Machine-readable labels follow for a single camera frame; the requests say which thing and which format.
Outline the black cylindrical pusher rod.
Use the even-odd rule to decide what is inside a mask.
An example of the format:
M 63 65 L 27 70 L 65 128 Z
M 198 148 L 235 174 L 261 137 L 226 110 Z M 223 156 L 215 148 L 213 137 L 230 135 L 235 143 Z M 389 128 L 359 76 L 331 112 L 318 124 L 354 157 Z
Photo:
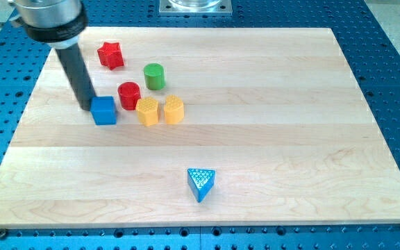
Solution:
M 90 111 L 96 92 L 79 46 L 73 44 L 66 49 L 56 49 L 56 53 L 80 108 Z

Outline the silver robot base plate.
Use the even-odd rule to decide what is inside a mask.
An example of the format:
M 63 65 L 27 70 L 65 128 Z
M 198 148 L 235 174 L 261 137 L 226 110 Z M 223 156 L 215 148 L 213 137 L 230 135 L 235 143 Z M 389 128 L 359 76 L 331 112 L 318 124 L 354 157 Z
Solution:
M 160 0 L 160 16 L 231 16 L 231 0 Z

